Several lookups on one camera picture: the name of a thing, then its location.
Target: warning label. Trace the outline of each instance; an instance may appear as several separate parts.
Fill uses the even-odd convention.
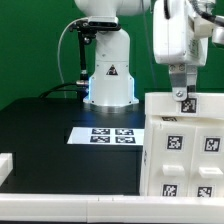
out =
[[[110,69],[109,69],[108,72],[107,72],[107,75],[118,75],[117,70],[116,70],[116,68],[115,68],[114,65],[112,65],[112,66],[110,67]]]

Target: robot end effector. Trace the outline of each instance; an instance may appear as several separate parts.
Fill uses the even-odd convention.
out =
[[[206,64],[208,37],[213,36],[214,44],[224,44],[224,19],[211,14],[215,3],[215,0],[156,1],[154,55],[157,63],[169,65],[176,101],[184,101],[188,92],[195,92],[197,67]]]

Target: white block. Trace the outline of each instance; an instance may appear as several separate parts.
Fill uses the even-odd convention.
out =
[[[224,94],[191,93],[187,101],[176,102],[172,93],[147,93],[145,113],[150,116],[224,118]]]
[[[223,172],[217,167],[199,167],[199,174],[205,179],[223,178]]]
[[[224,223],[223,198],[126,197],[125,223]]]
[[[165,117],[147,115],[144,136],[140,194],[187,196],[194,123],[183,118],[173,118],[171,121]]]
[[[12,154],[1,153],[0,154],[0,186],[6,180],[8,175],[13,169]]]
[[[0,220],[87,222],[87,202],[97,196],[0,194]]]
[[[125,206],[122,196],[101,196],[88,201],[88,223],[124,222]]]
[[[190,197],[223,197],[224,178],[201,175],[200,167],[224,170],[224,120],[200,119],[195,123],[194,151],[189,181]]]
[[[185,176],[183,166],[163,165],[163,174],[165,176]]]

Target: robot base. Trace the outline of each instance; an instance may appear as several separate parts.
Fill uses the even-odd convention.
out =
[[[123,107],[113,107],[113,106],[97,106],[95,104],[87,103],[84,101],[84,108],[101,113],[125,113],[131,111],[137,111],[139,108],[138,101],[135,104],[123,106]]]

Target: white foam block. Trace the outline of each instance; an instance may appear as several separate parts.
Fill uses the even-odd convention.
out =
[[[224,171],[224,120],[200,119],[200,121],[195,122],[196,132],[188,196],[223,197],[224,178],[220,175],[220,178],[217,178],[214,173],[208,174],[205,170],[204,172],[199,170],[200,167],[205,167]]]
[[[190,93],[184,102],[173,100],[172,93],[147,93],[147,115],[224,118],[224,94]]]
[[[8,177],[13,169],[12,154],[1,153],[0,154],[0,186]]]
[[[223,178],[223,172],[217,167],[199,167],[199,174],[205,179]]]
[[[223,198],[0,194],[0,220],[223,224]]]
[[[163,165],[163,174],[165,176],[185,176],[183,166]]]

